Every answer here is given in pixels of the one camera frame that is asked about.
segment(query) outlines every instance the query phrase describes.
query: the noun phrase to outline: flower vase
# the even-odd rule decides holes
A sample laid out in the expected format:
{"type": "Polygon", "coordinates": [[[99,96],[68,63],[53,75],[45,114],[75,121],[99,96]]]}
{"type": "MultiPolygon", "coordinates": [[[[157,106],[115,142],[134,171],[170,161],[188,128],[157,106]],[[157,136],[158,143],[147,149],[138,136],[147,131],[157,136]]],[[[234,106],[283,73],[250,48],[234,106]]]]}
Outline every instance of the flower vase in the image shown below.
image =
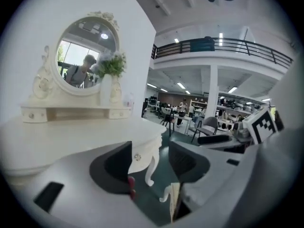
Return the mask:
{"type": "Polygon", "coordinates": [[[122,107],[123,106],[122,90],[120,88],[118,76],[112,76],[110,106],[111,107],[122,107]]]}
{"type": "Polygon", "coordinates": [[[100,106],[110,107],[110,95],[112,90],[112,76],[105,74],[100,83],[100,106]]]}

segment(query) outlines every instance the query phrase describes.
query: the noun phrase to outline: window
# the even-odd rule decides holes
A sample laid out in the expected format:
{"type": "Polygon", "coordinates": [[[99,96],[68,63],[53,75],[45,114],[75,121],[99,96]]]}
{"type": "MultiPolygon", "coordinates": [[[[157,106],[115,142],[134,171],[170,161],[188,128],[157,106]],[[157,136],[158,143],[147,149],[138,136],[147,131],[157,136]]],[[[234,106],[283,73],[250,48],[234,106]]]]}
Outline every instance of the window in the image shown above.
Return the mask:
{"type": "Polygon", "coordinates": [[[93,55],[96,60],[99,56],[99,52],[62,40],[57,51],[57,59],[60,62],[80,66],[88,54],[93,55]]]}

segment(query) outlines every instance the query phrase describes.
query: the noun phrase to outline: floor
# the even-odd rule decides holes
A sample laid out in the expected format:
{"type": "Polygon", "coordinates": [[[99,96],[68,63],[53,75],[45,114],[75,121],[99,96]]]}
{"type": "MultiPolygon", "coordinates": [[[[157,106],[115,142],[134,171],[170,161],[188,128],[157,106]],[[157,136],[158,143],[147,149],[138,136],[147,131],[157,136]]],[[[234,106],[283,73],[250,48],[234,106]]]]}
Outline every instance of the floor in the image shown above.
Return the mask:
{"type": "MultiPolygon", "coordinates": [[[[159,119],[154,113],[148,112],[145,116],[152,122],[158,124],[161,122],[161,119],[159,119]]],[[[186,123],[182,124],[180,128],[175,127],[175,132],[171,132],[171,137],[169,137],[169,129],[162,134],[160,162],[152,175],[152,180],[154,181],[154,185],[152,187],[148,187],[144,182],[146,170],[132,173],[132,176],[135,178],[136,190],[134,202],[138,208],[157,226],[169,224],[171,221],[169,212],[170,199],[161,203],[159,202],[159,198],[163,197],[163,191],[167,186],[172,182],[178,182],[178,179],[169,164],[168,143],[169,141],[191,143],[193,132],[189,131],[191,136],[184,135],[185,127],[186,123]]],[[[196,138],[194,139],[193,144],[197,144],[196,138]]]]}

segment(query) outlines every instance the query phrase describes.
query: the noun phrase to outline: vanity table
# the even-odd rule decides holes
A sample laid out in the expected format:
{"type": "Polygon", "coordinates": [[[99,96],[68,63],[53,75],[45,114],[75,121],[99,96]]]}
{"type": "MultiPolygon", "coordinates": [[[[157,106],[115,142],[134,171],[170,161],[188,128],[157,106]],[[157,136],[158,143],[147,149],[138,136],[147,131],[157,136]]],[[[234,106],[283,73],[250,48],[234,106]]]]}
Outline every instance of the vanity table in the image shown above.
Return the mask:
{"type": "Polygon", "coordinates": [[[159,162],[161,134],[166,127],[132,116],[132,108],[123,104],[119,78],[127,70],[126,60],[116,64],[114,70],[108,69],[99,84],[85,84],[86,79],[94,78],[92,72],[100,76],[105,70],[102,67],[107,53],[108,67],[114,67],[109,59],[114,55],[128,56],[119,52],[117,21],[113,14],[98,11],[84,14],[67,26],[56,44],[45,46],[42,67],[33,76],[33,93],[20,105],[20,116],[0,126],[0,157],[8,182],[22,186],[60,158],[132,141],[132,164],[128,172],[148,167],[145,181],[152,186],[151,175],[159,162]],[[87,55],[66,57],[70,48],[66,47],[64,52],[66,43],[74,47],[81,45],[88,50],[87,55]],[[78,61],[65,61],[69,58],[78,61]],[[68,80],[60,74],[59,60],[80,65],[69,68],[72,71],[66,72],[68,80]]]}

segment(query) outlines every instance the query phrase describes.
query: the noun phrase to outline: ceiling light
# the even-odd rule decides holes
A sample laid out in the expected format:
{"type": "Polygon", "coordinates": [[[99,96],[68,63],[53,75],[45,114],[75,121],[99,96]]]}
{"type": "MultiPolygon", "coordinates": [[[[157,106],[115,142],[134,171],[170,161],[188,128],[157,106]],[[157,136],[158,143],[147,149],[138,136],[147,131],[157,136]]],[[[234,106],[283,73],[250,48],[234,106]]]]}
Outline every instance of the ceiling light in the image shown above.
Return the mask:
{"type": "Polygon", "coordinates": [[[185,89],[185,87],[181,84],[181,83],[177,83],[179,85],[179,87],[181,87],[182,89],[185,89]]]}
{"type": "Polygon", "coordinates": [[[156,86],[153,86],[153,85],[151,85],[151,84],[147,84],[148,86],[151,86],[151,87],[153,87],[153,88],[157,88],[156,86]]]}
{"type": "Polygon", "coordinates": [[[101,34],[100,37],[105,40],[109,38],[107,34],[101,34]]]}
{"type": "Polygon", "coordinates": [[[228,91],[228,93],[232,93],[232,92],[235,91],[237,88],[238,88],[238,87],[233,87],[232,89],[230,89],[230,90],[228,91]]]}

